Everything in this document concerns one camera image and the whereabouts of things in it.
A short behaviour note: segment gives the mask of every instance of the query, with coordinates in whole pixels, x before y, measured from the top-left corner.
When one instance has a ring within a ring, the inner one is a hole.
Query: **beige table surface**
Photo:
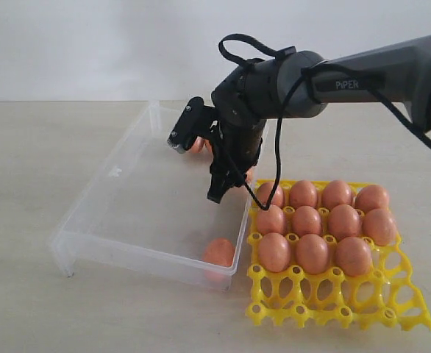
[[[178,109],[184,102],[168,103]],[[431,352],[431,332],[254,327],[244,315],[249,247],[229,293],[82,263],[47,249],[53,228],[143,107],[0,103],[0,352]],[[274,176],[273,134],[260,177]],[[376,182],[431,311],[431,152],[380,105],[335,105],[285,121],[283,177]]]

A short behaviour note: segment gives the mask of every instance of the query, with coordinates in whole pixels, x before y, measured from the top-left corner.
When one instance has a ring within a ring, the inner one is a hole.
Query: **black robotic arm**
[[[225,49],[227,40],[251,44],[273,59],[244,60]],[[168,138],[180,152],[187,151],[196,136],[211,142],[214,159],[207,197],[212,201],[220,202],[234,186],[248,187],[245,173],[257,163],[267,119],[278,119],[279,143],[283,118],[311,118],[329,103],[380,101],[431,148],[425,135],[431,130],[431,35],[336,60],[295,47],[274,51],[238,34],[225,37],[219,49],[238,67],[213,91],[214,107],[199,97],[188,102]],[[410,120],[392,104],[397,102],[405,105]],[[270,201],[259,205],[267,208]]]

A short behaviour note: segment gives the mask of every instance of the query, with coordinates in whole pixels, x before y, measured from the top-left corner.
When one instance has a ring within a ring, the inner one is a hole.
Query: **yellow egg tray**
[[[257,180],[255,189],[272,180]],[[285,200],[295,180],[282,180],[279,184],[285,191]],[[329,182],[314,182],[319,195]],[[366,183],[348,183],[355,194]],[[317,207],[323,221],[323,238],[330,247],[330,254],[335,251],[336,239],[328,234],[328,209]],[[283,272],[272,273],[263,268],[258,261],[258,242],[262,235],[257,232],[254,220],[259,208],[253,202],[250,210],[250,232],[248,243],[252,247],[251,265],[248,276],[252,279],[252,303],[246,308],[246,314],[256,326],[264,318],[271,318],[275,326],[283,324],[285,319],[293,318],[298,327],[304,327],[310,319],[317,325],[338,321],[343,328],[352,323],[361,329],[368,329],[374,323],[387,327],[400,325],[402,330],[409,331],[418,324],[423,324],[431,331],[431,315],[421,291],[412,283],[412,265],[399,248],[401,235],[397,233],[396,241],[389,246],[377,246],[373,240],[362,236],[371,247],[373,268],[368,274],[349,277],[336,267],[330,256],[330,267],[323,274],[306,274],[296,264],[292,255],[290,266]],[[292,207],[284,207],[289,233],[285,235],[291,244],[294,254],[299,239],[293,234],[290,225]],[[358,210],[361,217],[364,213]]]

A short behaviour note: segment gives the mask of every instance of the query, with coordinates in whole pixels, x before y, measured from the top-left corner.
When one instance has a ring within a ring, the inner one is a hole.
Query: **clear plastic container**
[[[244,188],[230,190],[220,204],[207,200],[211,154],[181,155],[166,142],[181,112],[149,103],[58,226],[51,250],[66,276],[76,260],[86,259],[230,288],[251,200]],[[236,248],[229,268],[201,261],[219,237]]]

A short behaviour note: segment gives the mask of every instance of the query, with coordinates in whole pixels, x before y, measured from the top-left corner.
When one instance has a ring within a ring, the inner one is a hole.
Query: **plastic egg tray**
[[[272,180],[258,180],[255,188]],[[295,180],[282,180],[279,184],[289,200],[289,190]],[[312,182],[319,195],[328,182]],[[348,183],[355,194],[366,183]],[[328,234],[328,209],[317,207],[323,221],[323,238],[328,243],[331,253],[335,250],[336,239]],[[257,232],[254,220],[259,208],[253,202],[250,210],[251,226],[248,243],[252,247],[252,259],[248,276],[252,279],[252,303],[246,314],[256,326],[264,318],[271,318],[275,326],[282,325],[287,318],[293,318],[298,327],[304,327],[308,320],[324,326],[327,322],[338,321],[343,328],[352,323],[361,329],[368,329],[374,323],[387,327],[397,324],[403,330],[411,330],[415,325],[423,324],[431,330],[431,315],[427,309],[421,291],[412,283],[412,265],[399,248],[401,235],[397,233],[395,243],[377,246],[373,240],[362,236],[371,247],[373,268],[368,274],[348,277],[335,266],[330,256],[330,266],[318,275],[307,274],[296,264],[294,255],[289,267],[279,273],[272,273],[263,268],[258,261],[258,242],[262,235]],[[289,233],[285,237],[294,250],[298,236],[293,234],[290,215],[292,207],[284,207],[289,220]],[[357,210],[361,217],[364,213]]]

